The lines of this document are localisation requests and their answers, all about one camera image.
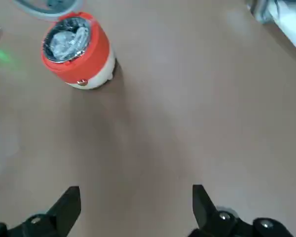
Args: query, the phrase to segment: clear plastic wrap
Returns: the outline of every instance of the clear plastic wrap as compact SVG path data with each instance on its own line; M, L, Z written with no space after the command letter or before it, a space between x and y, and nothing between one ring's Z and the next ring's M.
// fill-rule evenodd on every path
M58 22L43 42L43 52L52 62L63 63L82 55L90 42L89 22L69 17Z
M89 30L86 27L78 28L76 34L70 31L58 32L53 36L50 50L58 60L64 60L68 55L84 50Z

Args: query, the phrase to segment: cylindrical container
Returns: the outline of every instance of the cylindrical container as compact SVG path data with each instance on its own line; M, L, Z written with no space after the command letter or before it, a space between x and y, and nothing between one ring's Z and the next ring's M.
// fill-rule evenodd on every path
M15 1L26 12L54 22L41 47L41 59L47 69L79 89L93 89L112 79L112 46L91 14L77 12L82 0L49 0L45 7L38 2L33 4L33 0Z

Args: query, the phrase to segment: tan floor surface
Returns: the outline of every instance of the tan floor surface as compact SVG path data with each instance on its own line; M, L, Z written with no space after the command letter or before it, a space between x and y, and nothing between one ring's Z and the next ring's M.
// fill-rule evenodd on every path
M0 221L80 185L71 236L185 237L191 187L296 236L296 57L241 0L88 0L120 67L100 89L40 61L50 23L0 1Z

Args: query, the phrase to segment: gray round object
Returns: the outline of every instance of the gray round object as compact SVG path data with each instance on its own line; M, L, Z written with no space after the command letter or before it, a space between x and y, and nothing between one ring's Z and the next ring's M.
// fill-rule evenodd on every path
M263 225L263 227L265 228L272 228L273 227L273 223L270 222L269 220L261 220L261 225Z
M230 215L227 212L221 212L219 214L219 217L222 218L223 220L229 220L230 219Z
M64 57L61 60L57 59L50 49L50 43L54 35L63 31L70 31L72 33L76 33L80 27L86 27L89 30L88 39L84 44L83 49L75 50L74 52L66 55L66 57ZM43 53L48 60L54 63L64 63L81 56L87 49L90 43L90 39L91 39L91 26L89 21L81 17L68 17L62 21L57 22L56 25L48 32L48 34L46 35L43 41Z

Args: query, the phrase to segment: white container base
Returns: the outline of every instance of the white container base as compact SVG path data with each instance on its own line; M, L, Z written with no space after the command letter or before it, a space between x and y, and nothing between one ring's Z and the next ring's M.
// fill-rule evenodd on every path
M109 56L106 63L94 77L88 80L87 85L83 86L83 85L78 85L77 83L67 83L67 84L82 90L90 90L90 89L97 88L103 85L108 80L111 80L113 78L114 67L115 67L115 55L114 55L112 46L110 44Z

